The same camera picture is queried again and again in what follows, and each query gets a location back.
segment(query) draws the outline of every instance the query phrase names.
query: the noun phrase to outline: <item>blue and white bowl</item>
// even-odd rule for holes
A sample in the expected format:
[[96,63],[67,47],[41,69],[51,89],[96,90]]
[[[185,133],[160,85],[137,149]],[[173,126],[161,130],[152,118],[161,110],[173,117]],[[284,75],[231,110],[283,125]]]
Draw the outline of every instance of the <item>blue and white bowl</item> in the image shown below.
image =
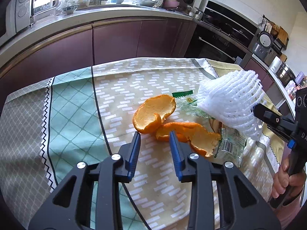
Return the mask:
[[72,14],[73,12],[76,11],[78,6],[79,6],[79,4],[75,4],[75,5],[71,5],[71,6],[68,6],[68,7],[64,7],[64,8],[62,8],[62,13],[65,14],[65,15]]

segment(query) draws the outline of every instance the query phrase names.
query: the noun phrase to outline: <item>rice cooker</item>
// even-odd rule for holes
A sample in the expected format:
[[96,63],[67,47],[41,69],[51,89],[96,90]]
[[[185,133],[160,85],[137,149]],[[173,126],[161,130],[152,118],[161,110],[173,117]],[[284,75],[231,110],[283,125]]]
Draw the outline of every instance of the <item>rice cooker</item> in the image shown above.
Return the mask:
[[266,31],[262,31],[259,34],[258,41],[253,46],[252,51],[259,59],[264,61],[271,50],[273,42],[273,36]]

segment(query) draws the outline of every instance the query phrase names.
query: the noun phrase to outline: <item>tablecloth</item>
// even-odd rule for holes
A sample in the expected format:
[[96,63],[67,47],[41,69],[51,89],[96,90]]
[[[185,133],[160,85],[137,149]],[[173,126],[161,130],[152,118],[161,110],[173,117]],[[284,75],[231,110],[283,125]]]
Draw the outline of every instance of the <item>tablecloth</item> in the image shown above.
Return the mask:
[[[199,82],[240,70],[206,59],[134,58],[100,64],[38,82],[7,97],[0,118],[0,188],[15,217],[30,219],[71,168],[94,164],[132,140],[132,116],[149,97],[197,91]],[[267,106],[274,105],[265,96]],[[166,122],[205,120],[178,108]],[[141,135],[135,177],[120,185],[124,229],[186,229],[191,184],[175,175],[168,143]],[[263,126],[259,142],[248,139],[240,170],[267,200],[284,143]],[[212,184],[219,226],[216,184]],[[95,228],[97,183],[91,228]]]

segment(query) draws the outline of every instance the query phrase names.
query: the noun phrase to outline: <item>blue rubber tip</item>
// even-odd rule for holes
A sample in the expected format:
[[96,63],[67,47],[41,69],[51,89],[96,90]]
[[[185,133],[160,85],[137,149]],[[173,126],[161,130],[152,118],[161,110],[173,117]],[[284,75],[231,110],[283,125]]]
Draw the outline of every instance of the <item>blue rubber tip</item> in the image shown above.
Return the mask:
[[139,152],[141,148],[141,135],[136,133],[132,140],[133,148],[128,163],[128,180],[132,181],[135,175],[136,164],[138,162]]
[[293,147],[294,147],[294,145],[295,145],[295,141],[293,140],[293,139],[291,139],[289,142],[288,142],[288,144],[287,144],[287,147],[289,148],[289,149],[293,149]]
[[183,169],[183,163],[181,161],[179,151],[178,151],[178,146],[177,146],[178,140],[176,134],[173,132],[170,133],[169,136],[169,145],[171,148],[171,153],[172,153],[172,159],[174,162],[174,168],[176,172],[176,176],[178,177],[178,180],[182,180],[182,169]]

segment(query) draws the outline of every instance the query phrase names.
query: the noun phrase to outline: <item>white foam fruit net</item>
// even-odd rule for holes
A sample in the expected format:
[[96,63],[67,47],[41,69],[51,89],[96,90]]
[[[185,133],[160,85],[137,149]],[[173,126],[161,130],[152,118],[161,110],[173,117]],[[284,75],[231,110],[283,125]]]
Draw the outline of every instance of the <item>white foam fruit net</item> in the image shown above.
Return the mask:
[[197,107],[257,141],[262,132],[262,122],[254,116],[252,109],[258,103],[266,103],[264,94],[254,71],[234,71],[214,80],[201,81]]

